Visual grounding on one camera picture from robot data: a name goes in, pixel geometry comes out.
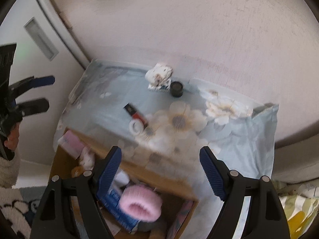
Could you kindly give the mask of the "person's left hand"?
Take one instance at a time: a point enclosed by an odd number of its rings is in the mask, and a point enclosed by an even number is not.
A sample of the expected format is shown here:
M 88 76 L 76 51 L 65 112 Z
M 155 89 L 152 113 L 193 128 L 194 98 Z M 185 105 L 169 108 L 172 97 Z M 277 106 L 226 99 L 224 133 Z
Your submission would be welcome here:
M 11 131 L 10 134 L 7 136 L 7 139 L 4 142 L 6 148 L 14 152 L 18 146 L 20 136 L 20 123 L 16 123 Z

